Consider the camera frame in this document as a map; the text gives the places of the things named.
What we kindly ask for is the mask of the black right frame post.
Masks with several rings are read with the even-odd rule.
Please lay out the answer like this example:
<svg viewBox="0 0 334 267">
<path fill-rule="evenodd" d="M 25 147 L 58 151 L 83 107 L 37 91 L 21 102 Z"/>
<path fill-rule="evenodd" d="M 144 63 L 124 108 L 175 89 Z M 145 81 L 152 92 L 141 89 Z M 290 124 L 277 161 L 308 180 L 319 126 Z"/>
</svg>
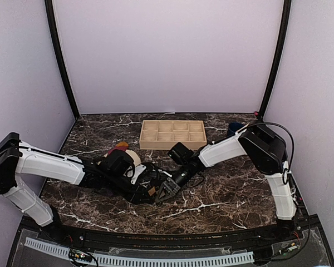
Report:
<svg viewBox="0 0 334 267">
<path fill-rule="evenodd" d="M 276 81 L 279 65 L 282 58 L 284 43 L 286 40 L 286 34 L 288 29 L 288 23 L 289 23 L 289 17 L 291 13 L 291 6 L 292 1 L 291 0 L 284 0 L 283 1 L 283 9 L 282 9 L 282 15 L 281 15 L 281 22 L 279 26 L 279 32 L 278 32 L 278 38 L 276 43 L 276 48 L 273 56 L 273 61 L 268 77 L 268 81 L 266 84 L 265 92 L 262 98 L 262 102 L 258 111 L 258 118 L 259 120 L 263 120 L 267 107 L 269 104 L 269 101 L 271 99 L 271 94 L 274 88 L 274 84 Z"/>
</svg>

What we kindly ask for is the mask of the black frame post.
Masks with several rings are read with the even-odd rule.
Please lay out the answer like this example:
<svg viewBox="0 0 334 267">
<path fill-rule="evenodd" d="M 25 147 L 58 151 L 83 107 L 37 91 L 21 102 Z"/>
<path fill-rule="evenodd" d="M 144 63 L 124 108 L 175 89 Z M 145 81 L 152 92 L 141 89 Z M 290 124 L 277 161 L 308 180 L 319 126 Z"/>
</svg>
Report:
<svg viewBox="0 0 334 267">
<path fill-rule="evenodd" d="M 269 101 L 271 99 L 271 94 L 274 88 L 274 84 L 276 81 L 279 65 L 282 58 L 284 43 L 286 40 L 286 34 L 288 29 L 288 23 L 289 23 L 289 17 L 291 13 L 291 6 L 292 1 L 291 0 L 284 0 L 283 1 L 283 9 L 282 9 L 282 15 L 281 15 L 281 22 L 279 26 L 279 32 L 278 32 L 278 38 L 276 43 L 276 48 L 273 56 L 273 61 L 268 77 L 268 81 L 266 84 L 265 92 L 262 98 L 262 102 L 258 111 L 258 118 L 259 120 L 263 120 L 267 107 L 269 104 Z"/>
<path fill-rule="evenodd" d="M 56 62 L 58 66 L 58 70 L 61 76 L 61 80 L 63 83 L 63 87 L 65 89 L 65 94 L 68 99 L 68 103 L 70 105 L 70 109 L 72 111 L 72 114 L 77 120 L 80 117 L 80 113 L 77 107 L 77 103 L 75 100 L 75 97 L 73 95 L 73 90 L 71 87 L 70 79 L 68 77 L 68 72 L 67 68 L 65 65 L 65 60 L 63 58 L 63 52 L 60 44 L 60 38 L 58 35 L 58 28 L 57 28 L 57 23 L 56 23 L 56 17 L 55 17 L 55 11 L 54 11 L 54 6 L 53 6 L 53 1 L 52 0 L 45 0 L 45 9 L 46 9 L 46 17 L 47 17 L 47 22 L 48 22 L 48 27 L 50 30 L 50 36 L 51 36 L 51 41 L 53 45 L 53 50 L 55 53 L 56 57 Z"/>
</svg>

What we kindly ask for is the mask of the round beige plate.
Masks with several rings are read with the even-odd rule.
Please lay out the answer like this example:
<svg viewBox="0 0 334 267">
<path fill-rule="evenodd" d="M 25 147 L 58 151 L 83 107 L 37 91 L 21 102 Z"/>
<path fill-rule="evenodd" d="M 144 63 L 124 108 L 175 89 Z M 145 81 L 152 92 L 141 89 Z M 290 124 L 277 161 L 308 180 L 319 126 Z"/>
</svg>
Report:
<svg viewBox="0 0 334 267">
<path fill-rule="evenodd" d="M 141 164 L 141 159 L 139 157 L 139 155 L 130 149 L 127 149 L 126 151 L 124 151 L 125 153 L 127 153 L 132 159 L 133 159 L 133 164 L 134 166 L 138 166 L 139 164 Z M 103 155 L 102 159 L 98 159 L 97 164 L 100 165 L 103 161 L 103 159 L 107 158 L 107 153 Z"/>
</svg>

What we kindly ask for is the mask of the blue enamel mug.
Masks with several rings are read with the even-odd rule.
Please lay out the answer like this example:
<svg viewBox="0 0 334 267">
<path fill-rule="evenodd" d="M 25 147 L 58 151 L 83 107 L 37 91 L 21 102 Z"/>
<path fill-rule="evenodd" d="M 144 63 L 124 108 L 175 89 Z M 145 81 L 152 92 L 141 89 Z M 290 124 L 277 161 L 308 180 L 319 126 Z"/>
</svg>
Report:
<svg viewBox="0 0 334 267">
<path fill-rule="evenodd" d="M 228 125 L 228 130 L 227 130 L 227 138 L 234 136 L 235 133 L 240 130 L 242 127 L 244 127 L 244 124 L 240 122 L 232 122 Z"/>
</svg>

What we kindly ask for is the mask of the black left frame post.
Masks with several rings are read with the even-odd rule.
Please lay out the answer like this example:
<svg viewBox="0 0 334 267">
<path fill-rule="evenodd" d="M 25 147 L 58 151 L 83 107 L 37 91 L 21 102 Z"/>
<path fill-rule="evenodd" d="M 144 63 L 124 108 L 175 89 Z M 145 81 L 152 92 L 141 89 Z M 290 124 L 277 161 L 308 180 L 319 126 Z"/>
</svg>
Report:
<svg viewBox="0 0 334 267">
<path fill-rule="evenodd" d="M 75 100 L 75 97 L 73 95 L 73 90 L 71 87 L 70 79 L 68 77 L 68 72 L 67 68 L 65 65 L 65 60 L 63 58 L 63 52 L 60 44 L 60 38 L 58 35 L 58 28 L 57 28 L 57 23 L 56 23 L 56 17 L 55 17 L 55 11 L 54 11 L 54 6 L 53 6 L 53 1 L 52 0 L 45 0 L 45 9 L 46 9 L 46 17 L 47 17 L 47 22 L 48 22 L 48 27 L 50 30 L 50 36 L 51 36 L 51 41 L 53 45 L 53 50 L 55 53 L 56 57 L 56 62 L 58 66 L 58 70 L 61 76 L 61 80 L 63 83 L 63 87 L 65 89 L 65 94 L 68 99 L 68 103 L 70 105 L 70 109 L 72 111 L 72 114 L 77 120 L 80 117 L 80 113 L 77 107 L 77 103 Z"/>
</svg>

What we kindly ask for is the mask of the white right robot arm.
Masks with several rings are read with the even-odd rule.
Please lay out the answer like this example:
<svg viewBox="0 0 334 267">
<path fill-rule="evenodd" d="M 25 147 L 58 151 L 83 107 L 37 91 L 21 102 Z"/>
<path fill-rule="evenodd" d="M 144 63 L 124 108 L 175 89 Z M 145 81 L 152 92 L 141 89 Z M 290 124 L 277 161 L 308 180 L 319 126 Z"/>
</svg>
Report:
<svg viewBox="0 0 334 267">
<path fill-rule="evenodd" d="M 180 168 L 161 184 L 155 202 L 174 197 L 197 173 L 247 155 L 271 188 L 277 217 L 273 237 L 278 241 L 287 240 L 294 233 L 297 212 L 296 188 L 289 178 L 293 157 L 287 155 L 285 140 L 269 126 L 266 122 L 249 123 L 236 130 L 234 135 L 207 144 L 196 152 L 178 142 L 168 155 Z"/>
</svg>

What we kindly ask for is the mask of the purple maroon striped sock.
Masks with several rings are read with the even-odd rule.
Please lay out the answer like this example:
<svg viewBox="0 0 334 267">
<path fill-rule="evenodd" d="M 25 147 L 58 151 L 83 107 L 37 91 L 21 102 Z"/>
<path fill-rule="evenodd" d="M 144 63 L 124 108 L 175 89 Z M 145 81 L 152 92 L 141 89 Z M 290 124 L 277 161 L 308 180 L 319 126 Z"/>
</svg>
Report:
<svg viewBox="0 0 334 267">
<path fill-rule="evenodd" d="M 128 148 L 129 144 L 127 142 L 119 142 L 111 150 L 108 151 L 107 156 L 110 155 L 115 150 L 126 151 Z"/>
</svg>

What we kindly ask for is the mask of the pale wooden stick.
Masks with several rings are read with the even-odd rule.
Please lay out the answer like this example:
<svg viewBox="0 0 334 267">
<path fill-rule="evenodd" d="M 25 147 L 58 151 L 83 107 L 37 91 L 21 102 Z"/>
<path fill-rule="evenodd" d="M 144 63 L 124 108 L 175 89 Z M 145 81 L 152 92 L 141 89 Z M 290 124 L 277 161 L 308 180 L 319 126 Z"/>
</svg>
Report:
<svg viewBox="0 0 334 267">
<path fill-rule="evenodd" d="M 245 129 L 247 129 L 247 127 L 248 126 L 250 126 L 251 125 L 251 123 L 249 122 L 249 123 L 247 123 L 247 124 L 245 124 L 243 127 L 241 127 L 239 130 L 237 130 L 237 132 L 242 132 L 242 131 L 244 131 Z"/>
</svg>

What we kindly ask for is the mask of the wooden compartment tray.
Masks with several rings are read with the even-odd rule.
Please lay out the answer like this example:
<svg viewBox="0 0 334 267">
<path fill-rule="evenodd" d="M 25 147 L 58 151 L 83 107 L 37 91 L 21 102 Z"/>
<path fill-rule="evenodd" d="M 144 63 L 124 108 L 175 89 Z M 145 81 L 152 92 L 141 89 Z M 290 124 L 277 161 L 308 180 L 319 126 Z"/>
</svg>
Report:
<svg viewBox="0 0 334 267">
<path fill-rule="evenodd" d="M 181 142 L 191 150 L 207 144 L 203 121 L 144 120 L 139 145 L 142 150 L 170 150 Z"/>
</svg>

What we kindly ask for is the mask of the black front rail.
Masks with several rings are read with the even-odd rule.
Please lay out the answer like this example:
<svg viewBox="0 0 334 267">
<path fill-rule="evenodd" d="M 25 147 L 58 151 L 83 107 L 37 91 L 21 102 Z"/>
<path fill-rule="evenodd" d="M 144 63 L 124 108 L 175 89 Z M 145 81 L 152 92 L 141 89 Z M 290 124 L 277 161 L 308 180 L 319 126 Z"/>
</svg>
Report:
<svg viewBox="0 0 334 267">
<path fill-rule="evenodd" d="M 289 241 L 297 236 L 279 231 L 276 225 L 260 228 L 207 234 L 127 234 L 98 231 L 62 225 L 59 228 L 59 244 L 76 248 L 108 250 L 131 249 L 197 249 L 233 246 L 257 248 L 270 246 L 279 241 Z"/>
</svg>

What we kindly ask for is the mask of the brown beige argyle sock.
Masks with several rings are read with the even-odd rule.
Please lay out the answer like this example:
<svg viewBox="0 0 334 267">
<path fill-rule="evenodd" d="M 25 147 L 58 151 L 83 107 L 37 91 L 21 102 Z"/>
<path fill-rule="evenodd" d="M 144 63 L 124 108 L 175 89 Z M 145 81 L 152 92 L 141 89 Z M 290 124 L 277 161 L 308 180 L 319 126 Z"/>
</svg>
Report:
<svg viewBox="0 0 334 267">
<path fill-rule="evenodd" d="M 148 190 L 148 194 L 149 194 L 150 196 L 153 196 L 155 193 L 156 193 L 156 188 L 155 188 L 155 186 L 151 187 L 151 188 Z"/>
</svg>

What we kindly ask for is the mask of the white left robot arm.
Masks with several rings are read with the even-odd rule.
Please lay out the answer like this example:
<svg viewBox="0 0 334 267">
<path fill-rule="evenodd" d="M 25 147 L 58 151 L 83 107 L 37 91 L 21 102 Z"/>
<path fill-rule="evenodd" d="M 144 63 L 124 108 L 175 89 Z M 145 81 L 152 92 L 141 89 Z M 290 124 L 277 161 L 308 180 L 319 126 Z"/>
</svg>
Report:
<svg viewBox="0 0 334 267">
<path fill-rule="evenodd" d="M 154 203 L 159 176 L 154 175 L 149 189 L 133 184 L 149 167 L 137 154 L 120 143 L 105 156 L 83 159 L 38 149 L 23 142 L 19 134 L 9 133 L 0 142 L 0 195 L 30 216 L 56 243 L 67 238 L 56 209 L 43 202 L 24 183 L 22 174 L 48 177 L 94 190 L 109 189 L 133 204 Z"/>
</svg>

